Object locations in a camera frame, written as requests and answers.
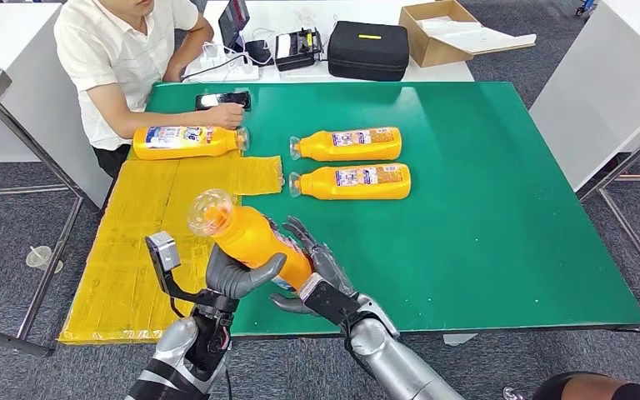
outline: green tabletop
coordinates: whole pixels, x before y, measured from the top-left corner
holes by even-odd
[[[291,198],[287,187],[242,200],[278,223],[301,218],[400,330],[640,324],[640,307],[510,83],[161,84],[148,110],[191,111],[198,94],[240,89],[252,94],[247,155],[281,154],[286,176],[326,165],[293,161],[291,136],[401,130],[398,161],[412,174],[404,200]],[[244,298],[232,333],[338,331],[278,311],[268,301],[278,290],[269,283]]]

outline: black case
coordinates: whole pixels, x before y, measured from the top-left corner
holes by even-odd
[[[400,81],[408,66],[405,27],[338,21],[327,45],[330,74],[368,81]]]

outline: gray carpet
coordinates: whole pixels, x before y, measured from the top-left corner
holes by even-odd
[[[528,105],[583,26],[572,17],[577,0],[465,0],[490,28],[538,35],[529,49],[476,57],[477,80],[514,82]],[[632,168],[640,171],[640,165]],[[0,187],[51,182],[39,164],[0,165]],[[640,232],[640,184],[616,183],[612,195]],[[33,294],[38,272],[25,266],[29,245],[53,245],[71,198],[66,193],[0,197],[0,330],[15,332]],[[603,200],[584,205],[640,302],[640,259]],[[65,269],[52,282],[33,329],[45,342],[56,337],[77,289],[98,217],[83,210],[65,250]],[[469,399],[500,399],[506,385],[529,397],[555,373],[591,370],[640,383],[640,336],[603,331],[494,332],[459,347],[434,334],[407,335],[407,345]],[[0,399],[122,398],[153,351],[152,345],[69,347],[36,359],[0,348]],[[237,342],[231,367],[237,399],[384,399],[344,353],[338,339]],[[226,398],[217,387],[214,398]]]

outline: white shirt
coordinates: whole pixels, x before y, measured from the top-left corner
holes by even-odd
[[[95,148],[115,150],[131,140],[104,121],[87,90],[119,83],[131,111],[143,111],[151,86],[160,81],[173,55],[173,29],[190,30],[198,9],[190,0],[153,0],[148,35],[109,12],[98,0],[69,0],[55,22],[60,63],[77,87],[82,126]]]

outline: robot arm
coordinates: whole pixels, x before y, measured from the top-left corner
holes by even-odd
[[[204,335],[200,331],[211,327],[211,323],[205,323],[199,317],[185,317],[174,322],[158,341],[156,352],[138,376],[126,400],[207,400],[210,389],[227,370],[229,347],[218,353],[221,357],[210,357],[199,363],[205,367],[193,365],[188,369],[185,359],[186,355],[195,352],[195,348],[208,342],[202,339]]]
[[[249,271],[214,247],[207,264],[207,288],[193,294],[173,279],[180,257],[166,232],[146,237],[161,289],[173,298],[194,304],[191,315],[174,322],[162,335],[146,369],[129,391],[127,400],[203,400],[227,371],[234,312],[239,298],[278,275],[285,262],[276,255]]]
[[[464,400],[422,358],[397,340],[398,331],[375,301],[362,294],[358,301],[363,303],[360,313],[369,311],[371,316],[351,326],[350,351],[391,398]]]
[[[381,306],[357,292],[327,245],[294,217],[283,227],[292,232],[312,259],[315,273],[298,298],[272,295],[281,309],[315,312],[338,325],[346,336],[345,348],[362,368],[376,378],[396,400],[464,400],[415,352],[398,341],[399,333]]]

